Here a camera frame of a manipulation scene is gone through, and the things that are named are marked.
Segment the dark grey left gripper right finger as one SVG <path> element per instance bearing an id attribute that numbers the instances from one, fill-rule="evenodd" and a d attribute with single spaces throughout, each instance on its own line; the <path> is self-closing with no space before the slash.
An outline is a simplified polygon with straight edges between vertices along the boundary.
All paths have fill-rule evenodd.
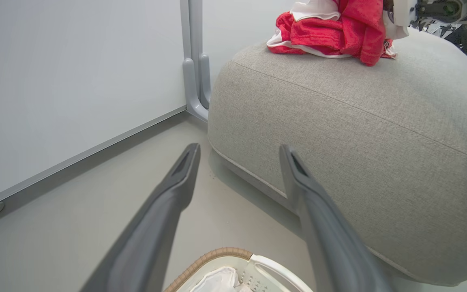
<path id="1" fill-rule="evenodd" d="M 378 261 L 298 153 L 282 144 L 278 154 L 285 193 L 300 217 L 313 270 L 322 268 L 317 259 L 323 257 L 334 292 L 392 292 Z"/>

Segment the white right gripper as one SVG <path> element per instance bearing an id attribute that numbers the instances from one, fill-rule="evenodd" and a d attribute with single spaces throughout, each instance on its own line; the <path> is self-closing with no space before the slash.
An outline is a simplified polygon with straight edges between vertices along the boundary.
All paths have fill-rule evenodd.
<path id="1" fill-rule="evenodd" d="M 407 27 L 422 31 L 433 22 L 467 24 L 467 0 L 385 0 L 383 21 L 388 39 L 407 37 Z"/>

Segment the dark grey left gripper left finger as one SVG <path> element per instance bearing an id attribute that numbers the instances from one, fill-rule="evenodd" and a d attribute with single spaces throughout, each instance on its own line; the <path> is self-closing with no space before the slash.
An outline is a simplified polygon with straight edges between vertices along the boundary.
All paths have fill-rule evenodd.
<path id="1" fill-rule="evenodd" d="M 200 144 L 189 144 L 91 274 L 82 292 L 160 292 L 176 228 L 195 189 Z"/>

